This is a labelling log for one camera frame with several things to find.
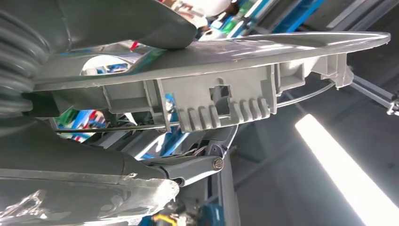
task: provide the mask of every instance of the yellow object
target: yellow object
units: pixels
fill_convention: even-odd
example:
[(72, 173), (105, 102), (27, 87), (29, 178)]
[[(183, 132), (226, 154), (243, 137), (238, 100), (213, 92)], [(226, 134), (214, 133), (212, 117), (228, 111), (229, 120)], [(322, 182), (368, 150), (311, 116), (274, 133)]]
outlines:
[(152, 219), (153, 219), (154, 221), (163, 220), (163, 221), (166, 221), (166, 222), (170, 223), (172, 226), (177, 226), (177, 223), (176, 223), (175, 220), (171, 219), (171, 218), (168, 217), (168, 216), (162, 215), (162, 214), (154, 215), (154, 216), (152, 217)]

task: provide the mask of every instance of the gray plastic housing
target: gray plastic housing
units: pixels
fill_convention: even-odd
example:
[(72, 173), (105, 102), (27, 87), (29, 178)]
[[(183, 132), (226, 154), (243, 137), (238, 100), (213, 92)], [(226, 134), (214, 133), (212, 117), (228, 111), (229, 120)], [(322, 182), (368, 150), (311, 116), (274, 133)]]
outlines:
[[(349, 85), (347, 53), (389, 40), (381, 32), (298, 32), (200, 41), (182, 50), (154, 49), (127, 72), (98, 76), (80, 76), (83, 64), (98, 53), (57, 57), (36, 77), (35, 90), (51, 92), (60, 109), (149, 111), (167, 129), (164, 96), (170, 93), (183, 131), (215, 129), (276, 114), (277, 96), (304, 85), (311, 72), (338, 88)], [(48, 73), (55, 65), (57, 75)], [(228, 87), (228, 117), (218, 114), (211, 98), (217, 86)]]

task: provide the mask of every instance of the metal pivot arm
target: metal pivot arm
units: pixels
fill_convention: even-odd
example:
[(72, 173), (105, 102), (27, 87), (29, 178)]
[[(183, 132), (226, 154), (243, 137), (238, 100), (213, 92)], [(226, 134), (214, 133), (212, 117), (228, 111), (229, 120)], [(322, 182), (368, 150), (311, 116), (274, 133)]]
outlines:
[(204, 155), (216, 155), (224, 158), (234, 137), (236, 136), (238, 125), (224, 127), (208, 131), (201, 142), (199, 148), (207, 146)]
[(197, 149), (203, 154), (172, 155), (141, 161), (147, 166), (162, 171), (166, 178), (174, 180), (179, 186), (187, 186), (223, 169), (223, 157), (237, 133), (238, 125), (208, 131)]
[(219, 156), (172, 155), (142, 161), (161, 170), (166, 178), (180, 187), (190, 185), (222, 170), (223, 159)]

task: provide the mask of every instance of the screw head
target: screw head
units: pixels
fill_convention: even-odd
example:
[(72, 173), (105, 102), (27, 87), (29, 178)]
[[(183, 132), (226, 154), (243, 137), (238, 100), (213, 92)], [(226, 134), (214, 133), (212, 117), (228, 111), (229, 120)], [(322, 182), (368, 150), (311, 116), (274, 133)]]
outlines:
[(223, 168), (223, 159), (219, 158), (215, 158), (213, 160), (213, 169), (214, 170), (221, 170)]

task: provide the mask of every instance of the cable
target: cable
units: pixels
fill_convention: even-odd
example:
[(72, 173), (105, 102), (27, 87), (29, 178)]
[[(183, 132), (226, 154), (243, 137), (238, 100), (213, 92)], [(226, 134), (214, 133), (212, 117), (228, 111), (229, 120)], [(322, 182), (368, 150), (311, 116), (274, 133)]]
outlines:
[(296, 104), (296, 103), (301, 102), (303, 100), (306, 100), (306, 99), (309, 99), (311, 97), (317, 96), (318, 94), (323, 93), (324, 91), (328, 90), (329, 88), (333, 87), (334, 85), (335, 85), (334, 83), (330, 83), (330, 84), (326, 85), (325, 87), (323, 87), (323, 88), (321, 88), (321, 89), (319, 89), (319, 90), (317, 90), (317, 91), (315, 91), (313, 93), (310, 93), (308, 95), (305, 95), (305, 96), (302, 96), (302, 97), (298, 97), (298, 98), (295, 98), (295, 99), (292, 99), (292, 100), (288, 100), (288, 101), (285, 101), (285, 102), (277, 103), (277, 107), (279, 108), (279, 107), (284, 107), (284, 106), (287, 106), (287, 105)]
[[(323, 93), (324, 91), (328, 90), (329, 88), (333, 87), (335, 84), (330, 83), (326, 85), (325, 87), (310, 93), (308, 95), (305, 95), (303, 97), (298, 97), (289, 101), (281, 102), (277, 104), (277, 107), (284, 107), (287, 105), (292, 105), (295, 103), (298, 103), (300, 101), (309, 99), (311, 97), (314, 97), (320, 93)], [(230, 115), (225, 114), (219, 116), (219, 119), (224, 119), (224, 118), (229, 118)], [(178, 121), (171, 122), (170, 126), (179, 126), (180, 123)], [(130, 130), (145, 130), (145, 129), (164, 129), (166, 128), (165, 124), (156, 124), (156, 125), (143, 125), (143, 126), (127, 126), (127, 127), (114, 127), (114, 128), (103, 128), (103, 129), (55, 129), (54, 132), (56, 133), (97, 133), (97, 132), (112, 132), (112, 131), (130, 131)]]

